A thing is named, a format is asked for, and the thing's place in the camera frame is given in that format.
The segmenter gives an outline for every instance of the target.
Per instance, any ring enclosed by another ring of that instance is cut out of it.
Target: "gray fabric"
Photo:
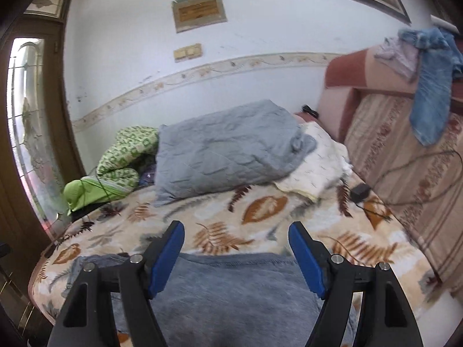
[[[79,257],[68,288],[85,262],[116,265],[120,256]],[[117,330],[127,333],[120,294],[113,294]],[[323,302],[310,292],[293,258],[277,254],[181,254],[166,288],[151,301],[169,347],[305,346]],[[357,329],[353,308],[343,344]]]
[[[154,206],[288,175],[316,147],[269,100],[159,129]]]

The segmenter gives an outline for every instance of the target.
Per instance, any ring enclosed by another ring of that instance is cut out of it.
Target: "bed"
[[[360,183],[353,174],[349,186]],[[356,264],[391,264],[416,315],[421,313],[436,281],[425,256],[408,240],[392,217],[370,218],[343,196],[339,187],[328,189],[317,202],[276,186],[255,185],[234,191],[200,195],[153,207],[155,193],[148,187],[121,201],[111,202],[73,223],[50,258],[43,258],[30,282],[30,296],[54,323],[63,305],[69,270],[78,256],[143,252],[172,220],[185,225],[183,252],[190,254],[291,254],[288,227],[300,220],[311,236],[332,252]],[[388,215],[387,210],[377,210]],[[353,300],[357,311],[360,297]],[[120,335],[124,346],[130,339]]]

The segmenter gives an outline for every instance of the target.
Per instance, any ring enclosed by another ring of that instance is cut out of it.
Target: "lime green cloth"
[[[126,197],[139,181],[138,173],[127,166],[142,154],[154,154],[157,142],[155,128],[135,126],[117,132],[116,143],[101,157],[96,176],[85,176],[64,187],[69,210]]]

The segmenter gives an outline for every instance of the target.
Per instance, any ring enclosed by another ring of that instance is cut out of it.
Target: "light switch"
[[[179,48],[174,51],[175,62],[196,59],[202,56],[202,45],[195,44],[193,46]]]

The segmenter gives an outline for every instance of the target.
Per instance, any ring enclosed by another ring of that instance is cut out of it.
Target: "wallpaper border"
[[[73,131],[74,133],[82,132],[125,108],[186,84],[246,71],[284,67],[325,67],[332,59],[340,55],[340,53],[316,52],[264,54],[238,57],[179,71],[136,87],[108,101],[84,117],[74,120],[72,122]]]

